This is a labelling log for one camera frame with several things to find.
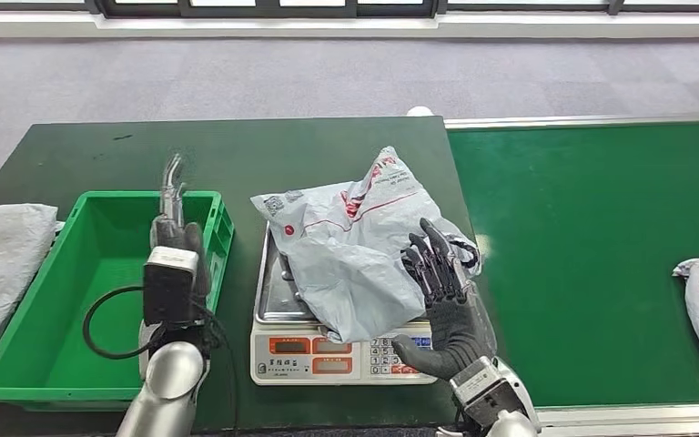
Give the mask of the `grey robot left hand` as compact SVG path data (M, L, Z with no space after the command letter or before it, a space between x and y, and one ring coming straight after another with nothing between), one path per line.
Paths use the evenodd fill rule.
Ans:
M203 247L202 229L196 222L184 220L180 180L182 171L181 156L176 153L167 162L163 171L159 192L159 213L152 220L149 242L153 249L164 246L194 251L198 255L193 294L197 300L205 300L210 290L207 254Z

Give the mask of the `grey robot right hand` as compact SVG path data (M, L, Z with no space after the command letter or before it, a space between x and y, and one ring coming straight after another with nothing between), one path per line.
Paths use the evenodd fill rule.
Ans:
M420 288L431 347L424 350L404 335L391 344L405 365L446 381L479 358L493 357L497 340L472 280L481 269L481 253L426 218L420 219L420 228L420 233L409 235L410 245L401 251L401 261Z

